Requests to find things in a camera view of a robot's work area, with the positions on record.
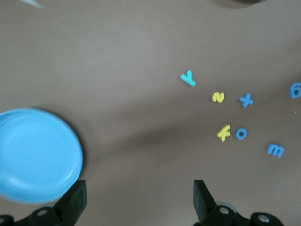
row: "screw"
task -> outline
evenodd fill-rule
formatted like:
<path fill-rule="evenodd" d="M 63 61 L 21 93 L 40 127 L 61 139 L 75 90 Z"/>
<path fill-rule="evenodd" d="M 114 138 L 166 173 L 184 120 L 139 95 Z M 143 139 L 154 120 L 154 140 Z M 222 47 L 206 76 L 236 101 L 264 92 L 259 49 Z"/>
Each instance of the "screw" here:
<path fill-rule="evenodd" d="M 259 216 L 258 216 L 258 219 L 259 219 L 260 221 L 264 222 L 264 223 L 268 223 L 268 222 L 269 222 L 268 217 L 265 216 L 265 215 L 263 215 L 263 214 L 259 215 Z"/>
<path fill-rule="evenodd" d="M 220 212 L 222 214 L 228 214 L 229 213 L 229 210 L 226 208 L 226 207 L 220 207 Z"/>

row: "gray table surface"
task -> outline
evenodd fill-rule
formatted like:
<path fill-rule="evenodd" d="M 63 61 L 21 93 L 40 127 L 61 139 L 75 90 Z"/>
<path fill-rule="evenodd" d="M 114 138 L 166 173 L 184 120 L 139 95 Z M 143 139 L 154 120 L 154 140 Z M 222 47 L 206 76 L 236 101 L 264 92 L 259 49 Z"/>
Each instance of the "gray table surface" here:
<path fill-rule="evenodd" d="M 299 0 L 38 2 L 0 1 L 0 111 L 42 108 L 75 128 L 88 194 L 77 226 L 191 226 L 194 179 L 246 218 L 300 225 L 301 98 L 288 97 L 301 81 Z M 179 79 L 189 69 L 194 87 Z M 0 199 L 16 220 L 37 207 Z"/>

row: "letter m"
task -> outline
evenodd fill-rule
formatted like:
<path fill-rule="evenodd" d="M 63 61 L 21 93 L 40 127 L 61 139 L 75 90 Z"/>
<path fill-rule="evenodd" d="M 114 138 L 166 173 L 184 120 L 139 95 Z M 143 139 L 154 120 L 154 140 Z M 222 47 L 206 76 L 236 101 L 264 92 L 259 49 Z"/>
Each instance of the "letter m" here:
<path fill-rule="evenodd" d="M 283 152 L 284 152 L 284 148 L 276 144 L 269 144 L 267 148 L 267 153 L 272 154 L 273 156 L 281 157 Z"/>

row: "blue plate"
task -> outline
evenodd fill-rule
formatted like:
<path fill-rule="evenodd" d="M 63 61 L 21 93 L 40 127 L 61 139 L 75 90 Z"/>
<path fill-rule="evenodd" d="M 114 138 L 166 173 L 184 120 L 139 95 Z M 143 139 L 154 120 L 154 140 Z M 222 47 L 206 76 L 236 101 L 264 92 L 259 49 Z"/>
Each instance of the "blue plate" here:
<path fill-rule="evenodd" d="M 78 179 L 82 149 L 73 130 L 39 109 L 0 114 L 0 195 L 24 204 L 61 197 Z"/>

